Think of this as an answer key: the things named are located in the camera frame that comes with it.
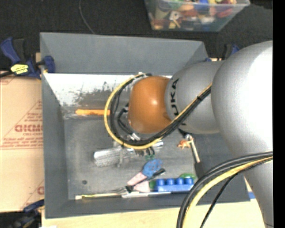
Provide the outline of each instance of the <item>blue clamp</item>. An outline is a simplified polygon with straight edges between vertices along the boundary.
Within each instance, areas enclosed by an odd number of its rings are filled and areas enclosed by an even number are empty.
[[[162,160],[161,159],[153,159],[145,163],[143,166],[142,174],[145,175],[147,178],[150,178],[159,171],[162,167]]]
[[[11,60],[11,71],[16,76],[29,76],[41,79],[41,71],[38,66],[46,65],[49,73],[55,72],[54,59],[51,56],[46,56],[41,62],[35,62],[33,58],[29,58],[26,62],[21,60],[13,46],[13,38],[9,37],[0,44],[1,50],[5,56]]]
[[[156,179],[155,192],[186,192],[194,185],[193,178]]]

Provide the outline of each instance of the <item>cardboard sheet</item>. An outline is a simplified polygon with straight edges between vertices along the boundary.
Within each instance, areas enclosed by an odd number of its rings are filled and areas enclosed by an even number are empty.
[[[0,213],[44,198],[41,81],[0,80]]]

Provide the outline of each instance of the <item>cable bundle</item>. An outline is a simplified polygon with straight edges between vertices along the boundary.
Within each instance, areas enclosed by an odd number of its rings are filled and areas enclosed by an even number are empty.
[[[184,199],[178,219],[177,219],[177,228],[182,228],[184,222],[186,220],[186,216],[191,207],[197,205],[198,201],[203,197],[203,195],[213,186],[218,184],[219,182],[228,179],[224,186],[221,188],[219,193],[214,198],[202,224],[200,227],[203,227],[205,224],[210,212],[212,211],[216,201],[218,200],[219,196],[223,192],[224,188],[228,185],[228,183],[239,173],[243,171],[247,171],[257,165],[263,164],[273,159],[273,152],[265,152],[259,154],[252,154],[247,155],[244,157],[239,157],[236,159],[232,159],[230,161],[226,161],[208,171],[201,179],[199,179],[192,189],[190,190],[189,194]]]

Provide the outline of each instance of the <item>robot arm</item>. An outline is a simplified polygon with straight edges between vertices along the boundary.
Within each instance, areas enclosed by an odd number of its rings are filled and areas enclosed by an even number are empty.
[[[133,87],[129,122],[138,132],[160,131],[212,83],[211,94],[179,128],[194,134],[220,132],[235,158],[272,151],[272,64],[273,42],[268,41],[244,48],[224,61],[186,67],[169,80],[157,78],[150,83],[150,78],[144,79]],[[141,109],[149,111],[142,114]],[[273,227],[273,163],[251,169],[245,177],[265,225]]]

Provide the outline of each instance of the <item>plastic container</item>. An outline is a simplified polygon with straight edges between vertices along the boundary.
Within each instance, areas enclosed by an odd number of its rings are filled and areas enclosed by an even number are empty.
[[[144,0],[144,3],[153,30],[216,32],[248,6],[250,1],[209,3],[209,0]]]

